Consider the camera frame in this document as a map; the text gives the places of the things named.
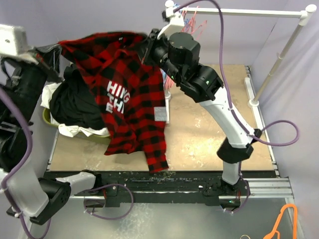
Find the red black plaid shirt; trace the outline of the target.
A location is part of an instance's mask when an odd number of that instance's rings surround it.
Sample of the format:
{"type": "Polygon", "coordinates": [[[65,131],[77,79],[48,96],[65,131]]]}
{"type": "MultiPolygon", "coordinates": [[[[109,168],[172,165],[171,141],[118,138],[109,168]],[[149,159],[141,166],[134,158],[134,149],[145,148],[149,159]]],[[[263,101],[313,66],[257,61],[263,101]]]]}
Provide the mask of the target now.
{"type": "Polygon", "coordinates": [[[140,62],[146,35],[94,33],[59,42],[92,93],[111,141],[105,155],[142,151],[151,173],[168,169],[165,96],[160,68],[140,62]]]}

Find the single pink hanger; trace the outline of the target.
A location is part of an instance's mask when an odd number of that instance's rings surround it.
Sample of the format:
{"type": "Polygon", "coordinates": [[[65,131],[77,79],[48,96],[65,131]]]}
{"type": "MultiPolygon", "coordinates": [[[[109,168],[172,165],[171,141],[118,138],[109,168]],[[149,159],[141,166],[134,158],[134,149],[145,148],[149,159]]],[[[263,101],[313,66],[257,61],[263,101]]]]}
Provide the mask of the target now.
{"type": "Polygon", "coordinates": [[[191,35],[194,35],[198,39],[207,26],[207,19],[201,22],[200,24],[196,23],[197,11],[194,12],[193,17],[191,18],[191,35]]]}

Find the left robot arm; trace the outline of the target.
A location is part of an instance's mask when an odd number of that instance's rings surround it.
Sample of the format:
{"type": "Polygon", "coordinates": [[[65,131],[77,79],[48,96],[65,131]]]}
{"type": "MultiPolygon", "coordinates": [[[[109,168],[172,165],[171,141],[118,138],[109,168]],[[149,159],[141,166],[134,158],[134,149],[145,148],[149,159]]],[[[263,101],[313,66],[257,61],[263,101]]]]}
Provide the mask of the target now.
{"type": "Polygon", "coordinates": [[[81,192],[101,193],[100,173],[83,170],[63,178],[38,177],[28,159],[32,151],[31,116],[47,81],[59,82],[57,44],[0,51],[0,67],[14,67],[0,87],[0,188],[11,208],[7,213],[37,225],[49,222],[68,201],[81,192]]]}

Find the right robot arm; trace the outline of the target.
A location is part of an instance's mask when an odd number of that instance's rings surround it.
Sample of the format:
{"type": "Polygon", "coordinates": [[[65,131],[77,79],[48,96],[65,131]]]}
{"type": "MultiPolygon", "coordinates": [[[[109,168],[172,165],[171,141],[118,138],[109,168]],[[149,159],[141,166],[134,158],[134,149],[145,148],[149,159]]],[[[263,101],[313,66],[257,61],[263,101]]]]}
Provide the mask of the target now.
{"type": "Polygon", "coordinates": [[[156,65],[176,83],[185,95],[200,104],[226,135],[217,151],[223,161],[222,191],[233,195],[239,190],[241,162],[249,159],[252,144],[262,131],[252,128],[229,100],[225,84],[217,72],[199,63],[200,44],[185,32],[161,36],[154,28],[147,41],[144,62],[156,65]]]}

